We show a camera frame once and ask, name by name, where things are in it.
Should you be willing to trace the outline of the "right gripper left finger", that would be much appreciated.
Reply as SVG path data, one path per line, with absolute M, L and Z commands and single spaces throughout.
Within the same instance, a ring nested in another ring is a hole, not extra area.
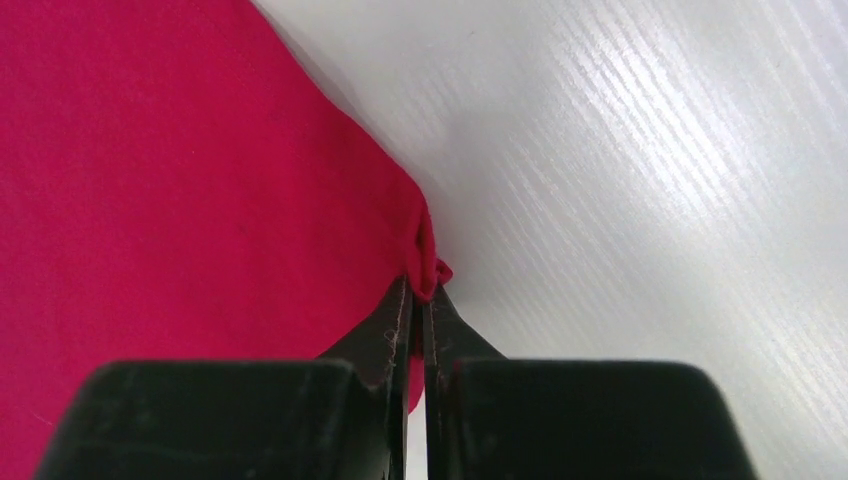
M 309 361 L 130 361 L 78 391 L 39 479 L 401 479 L 414 296 Z

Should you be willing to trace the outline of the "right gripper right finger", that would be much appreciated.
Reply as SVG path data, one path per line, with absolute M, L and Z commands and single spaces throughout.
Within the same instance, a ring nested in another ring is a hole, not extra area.
M 752 479 L 725 400 L 676 362 L 509 359 L 444 289 L 422 308 L 433 479 Z

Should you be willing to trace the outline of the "red t shirt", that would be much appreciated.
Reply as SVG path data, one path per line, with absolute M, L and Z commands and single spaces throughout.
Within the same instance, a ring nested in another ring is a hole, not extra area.
M 249 1 L 1 5 L 1 475 L 96 368 L 312 358 L 451 277 L 418 185 Z

